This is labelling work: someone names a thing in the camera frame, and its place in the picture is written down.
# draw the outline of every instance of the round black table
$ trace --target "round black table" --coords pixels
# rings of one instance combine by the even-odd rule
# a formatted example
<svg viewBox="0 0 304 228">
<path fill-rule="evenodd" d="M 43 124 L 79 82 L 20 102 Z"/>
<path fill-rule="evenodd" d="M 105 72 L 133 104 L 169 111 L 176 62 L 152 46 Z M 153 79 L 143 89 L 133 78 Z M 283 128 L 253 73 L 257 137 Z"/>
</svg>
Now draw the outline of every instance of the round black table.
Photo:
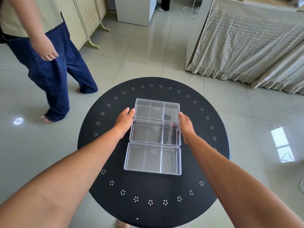
<svg viewBox="0 0 304 228">
<path fill-rule="evenodd" d="M 83 121 L 78 149 L 111 129 L 121 111 L 135 106 L 136 98 L 179 103 L 196 134 L 230 158 L 224 124 L 212 105 L 185 84 L 161 77 L 132 79 L 102 95 Z M 176 227 L 197 218 L 215 202 L 216 195 L 184 141 L 180 176 L 124 170 L 129 136 L 130 130 L 90 189 L 108 213 L 137 227 Z"/>
</svg>

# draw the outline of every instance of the person in blue jeans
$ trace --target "person in blue jeans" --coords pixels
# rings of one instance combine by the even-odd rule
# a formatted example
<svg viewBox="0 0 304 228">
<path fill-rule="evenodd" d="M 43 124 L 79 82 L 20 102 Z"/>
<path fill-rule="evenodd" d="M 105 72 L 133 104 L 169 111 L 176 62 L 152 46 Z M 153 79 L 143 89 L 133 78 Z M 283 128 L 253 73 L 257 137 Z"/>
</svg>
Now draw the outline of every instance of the person in blue jeans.
<svg viewBox="0 0 304 228">
<path fill-rule="evenodd" d="M 62 120 L 69 111 L 67 72 L 79 83 L 80 93 L 98 91 L 55 0 L 3 0 L 0 26 L 29 78 L 46 92 L 50 109 L 41 117 L 45 122 Z"/>
</svg>

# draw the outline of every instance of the compartment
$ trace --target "compartment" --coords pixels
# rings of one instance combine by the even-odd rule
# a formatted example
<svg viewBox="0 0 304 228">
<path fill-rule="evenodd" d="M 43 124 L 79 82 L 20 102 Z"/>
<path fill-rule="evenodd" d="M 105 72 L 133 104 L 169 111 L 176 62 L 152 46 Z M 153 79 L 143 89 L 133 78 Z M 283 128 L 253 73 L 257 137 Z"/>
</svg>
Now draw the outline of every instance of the compartment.
<svg viewBox="0 0 304 228">
<path fill-rule="evenodd" d="M 179 103 L 136 99 L 135 118 L 179 122 Z"/>
<path fill-rule="evenodd" d="M 179 123 L 134 118 L 130 141 L 180 146 Z"/>
<path fill-rule="evenodd" d="M 181 175 L 181 153 L 176 146 L 129 142 L 124 169 Z"/>
</svg>

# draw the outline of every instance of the shirt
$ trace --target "shirt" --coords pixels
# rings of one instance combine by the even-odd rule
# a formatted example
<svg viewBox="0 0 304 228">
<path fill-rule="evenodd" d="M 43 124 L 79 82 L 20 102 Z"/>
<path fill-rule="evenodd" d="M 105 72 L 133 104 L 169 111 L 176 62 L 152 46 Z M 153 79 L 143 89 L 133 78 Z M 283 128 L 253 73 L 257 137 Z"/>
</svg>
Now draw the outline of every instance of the shirt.
<svg viewBox="0 0 304 228">
<path fill-rule="evenodd" d="M 40 11 L 40 17 L 45 33 L 54 29 L 63 22 L 55 0 L 36 0 L 36 3 Z M 15 10 L 7 0 L 3 0 L 0 9 L 0 26 L 5 34 L 17 37 L 28 37 L 28 34 L 21 25 Z"/>
</svg>

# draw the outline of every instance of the tiled floor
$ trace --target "tiled floor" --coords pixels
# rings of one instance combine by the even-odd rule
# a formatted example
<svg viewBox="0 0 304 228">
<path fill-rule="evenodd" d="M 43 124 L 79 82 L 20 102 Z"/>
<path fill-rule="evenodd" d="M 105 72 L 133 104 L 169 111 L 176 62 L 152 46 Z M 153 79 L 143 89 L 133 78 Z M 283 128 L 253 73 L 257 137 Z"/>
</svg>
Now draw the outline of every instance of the tiled floor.
<svg viewBox="0 0 304 228">
<path fill-rule="evenodd" d="M 161 76 L 180 81 L 203 95 L 218 111 L 230 139 L 231 160 L 275 192 L 304 219 L 304 96 L 222 81 L 185 72 L 185 52 L 195 21 L 172 0 L 168 13 L 155 12 L 147 27 L 104 19 L 111 33 L 96 31 L 100 50 L 81 54 L 99 92 L 82 95 L 69 77 L 70 112 L 54 124 L 39 116 L 47 109 L 45 94 L 27 77 L 6 45 L 0 45 L 0 203 L 36 174 L 77 148 L 82 121 L 108 89 L 129 79 Z M 17 118 L 23 123 L 15 125 Z M 70 227 L 113 227 L 115 218 L 87 194 Z M 232 227 L 217 200 L 183 227 Z"/>
</svg>

